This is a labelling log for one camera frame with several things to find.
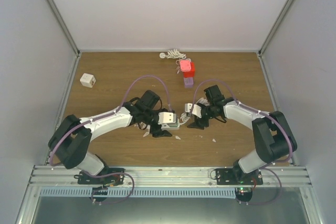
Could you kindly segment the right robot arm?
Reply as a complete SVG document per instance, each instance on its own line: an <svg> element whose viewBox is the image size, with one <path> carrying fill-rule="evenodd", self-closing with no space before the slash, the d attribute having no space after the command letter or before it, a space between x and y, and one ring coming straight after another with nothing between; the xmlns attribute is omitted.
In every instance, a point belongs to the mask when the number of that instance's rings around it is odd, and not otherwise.
<svg viewBox="0 0 336 224"><path fill-rule="evenodd" d="M203 130L211 119L221 118L223 123L233 120L252 130L255 149L238 159L229 173L240 185L247 183L260 168L282 157L291 159L297 142L285 115L280 111L266 112L249 107L233 97L225 98L217 85L204 90L208 104L187 103L184 111L193 116L187 127Z"/></svg>

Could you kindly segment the white cube adapter plug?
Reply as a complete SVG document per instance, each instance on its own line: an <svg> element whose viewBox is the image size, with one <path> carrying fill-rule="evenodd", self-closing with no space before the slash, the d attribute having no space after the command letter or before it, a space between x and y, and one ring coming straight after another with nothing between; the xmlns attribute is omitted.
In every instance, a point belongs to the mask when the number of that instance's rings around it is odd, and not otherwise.
<svg viewBox="0 0 336 224"><path fill-rule="evenodd" d="M80 78L80 83L84 87L92 88L96 83L95 76L89 73L84 73Z"/></svg>

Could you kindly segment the white power strip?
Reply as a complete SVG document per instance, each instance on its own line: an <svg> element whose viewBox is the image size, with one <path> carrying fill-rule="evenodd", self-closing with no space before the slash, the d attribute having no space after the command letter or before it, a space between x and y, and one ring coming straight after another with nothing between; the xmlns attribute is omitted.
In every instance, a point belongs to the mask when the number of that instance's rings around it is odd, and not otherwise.
<svg viewBox="0 0 336 224"><path fill-rule="evenodd" d="M180 128L180 122L179 120L173 122L173 123L164 123L161 125L162 130L172 131L172 130L178 130Z"/></svg>

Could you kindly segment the green adapter plug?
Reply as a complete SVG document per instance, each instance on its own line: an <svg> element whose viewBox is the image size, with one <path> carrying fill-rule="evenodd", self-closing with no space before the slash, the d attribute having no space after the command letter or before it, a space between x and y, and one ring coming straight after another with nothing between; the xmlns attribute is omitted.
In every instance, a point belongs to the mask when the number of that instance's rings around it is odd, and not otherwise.
<svg viewBox="0 0 336 224"><path fill-rule="evenodd" d="M169 123L167 124L169 128L172 128L172 129L177 129L180 127L180 123L179 122L174 122L174 123Z"/></svg>

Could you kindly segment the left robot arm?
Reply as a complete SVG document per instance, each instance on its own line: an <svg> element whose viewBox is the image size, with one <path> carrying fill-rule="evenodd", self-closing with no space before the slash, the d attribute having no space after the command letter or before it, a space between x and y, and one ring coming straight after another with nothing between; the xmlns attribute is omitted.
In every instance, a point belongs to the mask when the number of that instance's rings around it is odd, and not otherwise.
<svg viewBox="0 0 336 224"><path fill-rule="evenodd" d="M163 107L155 109L161 98L151 90L142 97L123 102L121 106L92 117L67 116L48 142L50 160L57 157L67 169L78 168L88 174L96 184L108 179L108 166L97 155L88 151L96 138L116 129L144 124L153 137L170 137L169 125L177 126L173 110Z"/></svg>

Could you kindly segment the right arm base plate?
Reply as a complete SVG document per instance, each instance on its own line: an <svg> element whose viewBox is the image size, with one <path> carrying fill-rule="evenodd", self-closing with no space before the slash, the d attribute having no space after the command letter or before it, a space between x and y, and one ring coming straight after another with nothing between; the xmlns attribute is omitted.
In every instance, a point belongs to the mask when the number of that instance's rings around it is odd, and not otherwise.
<svg viewBox="0 0 336 224"><path fill-rule="evenodd" d="M215 169L217 185L262 185L261 172L255 170L245 174L238 168L217 168Z"/></svg>

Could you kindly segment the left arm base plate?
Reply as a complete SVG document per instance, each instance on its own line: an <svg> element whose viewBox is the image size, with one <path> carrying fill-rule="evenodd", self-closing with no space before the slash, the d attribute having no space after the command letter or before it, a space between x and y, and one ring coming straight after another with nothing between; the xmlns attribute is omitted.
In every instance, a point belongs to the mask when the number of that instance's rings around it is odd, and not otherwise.
<svg viewBox="0 0 336 224"><path fill-rule="evenodd" d="M124 168L105 167L98 175L90 175L80 171L74 176L74 179L80 185L116 186L123 184L124 172Z"/></svg>

